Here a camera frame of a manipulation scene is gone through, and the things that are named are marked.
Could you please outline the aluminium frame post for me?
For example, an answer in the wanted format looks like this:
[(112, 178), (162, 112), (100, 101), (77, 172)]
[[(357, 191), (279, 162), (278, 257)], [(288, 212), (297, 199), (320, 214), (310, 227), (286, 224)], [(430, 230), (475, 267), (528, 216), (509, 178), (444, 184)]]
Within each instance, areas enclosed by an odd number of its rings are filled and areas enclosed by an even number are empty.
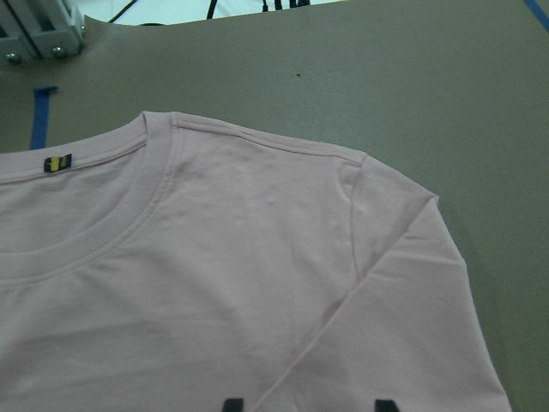
[(84, 27), (83, 14), (73, 1), (2, 1), (1, 64), (79, 55)]

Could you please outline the pink Snoopy t-shirt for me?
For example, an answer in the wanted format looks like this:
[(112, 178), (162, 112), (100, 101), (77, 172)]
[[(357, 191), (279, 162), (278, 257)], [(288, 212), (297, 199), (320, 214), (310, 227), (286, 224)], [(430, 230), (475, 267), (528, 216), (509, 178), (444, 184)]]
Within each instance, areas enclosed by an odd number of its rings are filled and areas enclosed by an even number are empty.
[(177, 112), (1, 157), (4, 411), (507, 411), (437, 196)]

